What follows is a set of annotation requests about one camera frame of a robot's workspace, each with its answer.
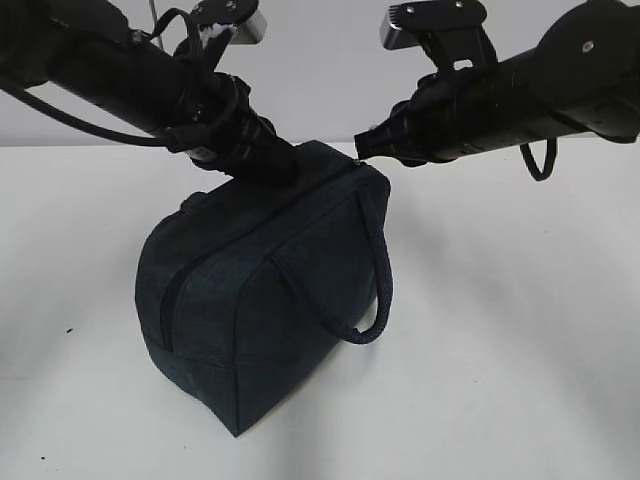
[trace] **fabric bag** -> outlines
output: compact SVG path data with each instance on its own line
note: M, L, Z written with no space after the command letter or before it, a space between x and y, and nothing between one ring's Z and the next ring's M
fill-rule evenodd
M393 292L388 180L319 142L290 188L232 180L197 193L147 240L136 307L151 359L238 436L340 340L382 334ZM378 298L373 325L354 326Z

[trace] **white surface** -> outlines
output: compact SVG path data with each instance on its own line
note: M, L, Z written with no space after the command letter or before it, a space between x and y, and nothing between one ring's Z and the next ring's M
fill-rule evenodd
M156 0L190 11L197 0ZM132 27L151 29L148 0L117 0ZM351 141L380 124L409 98L422 76L435 71L419 48L388 52L379 29L398 0L261 0L269 27L257 46L232 47L220 71L253 87L251 102L291 141ZM500 59L535 47L547 29L581 0L484 0L486 30ZM171 52L184 38L176 21L166 35ZM66 92L46 86L38 93L83 118L111 128L126 126ZM104 143L31 111L0 92L0 146Z
M150 150L1 149L0 478L640 478L639 150L561 152L545 184L517 150L374 161L389 330L234 440L153 367L133 305L147 234L222 177Z

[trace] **cable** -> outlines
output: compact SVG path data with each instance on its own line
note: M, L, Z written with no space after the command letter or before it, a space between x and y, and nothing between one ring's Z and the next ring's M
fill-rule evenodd
M538 168L538 165L533 158L531 147L528 143L525 145L520 145L520 151L522 152L522 156L524 157L524 163L529 169L529 173L531 173L531 176L536 182L542 182L551 177L551 174L553 173L553 167L556 164L556 158L558 157L557 138L552 138L547 141L547 156L545 158L544 169L542 171L540 171L540 169Z
M11 80L2 76L0 76L0 89L38 112L71 128L88 133L89 135L139 147L170 147L173 145L167 139L127 135L126 133L115 132L92 123L85 122L84 120L57 109L53 105L49 105L44 100L30 94Z
M149 0L149 6L151 7L151 17L153 18L153 28L158 24L158 10L156 9L155 0ZM162 41L162 35L158 35L158 46L160 50L166 52L164 49L164 42Z

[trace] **bag handle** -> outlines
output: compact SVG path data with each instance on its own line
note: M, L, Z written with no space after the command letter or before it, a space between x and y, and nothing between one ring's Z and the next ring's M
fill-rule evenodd
M287 256L274 256L273 261L295 294L316 313L320 323L329 333L355 345L366 345L382 335L389 321L393 299L393 275L387 242L384 238L384 226L373 200L362 190L357 192L357 196L373 250L373 269L378 293L378 312L373 325L368 330L360 332L357 328L349 327L341 321L327 303L317 297L307 280L304 269L294 259Z

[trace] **white table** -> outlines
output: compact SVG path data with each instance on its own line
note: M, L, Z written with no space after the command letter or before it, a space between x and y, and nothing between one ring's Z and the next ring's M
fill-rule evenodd
M0 478L640 478L639 153L567 140L544 184L517 149L374 161L387 333L233 439L153 367L133 304L152 227L224 178L155 150L0 149Z

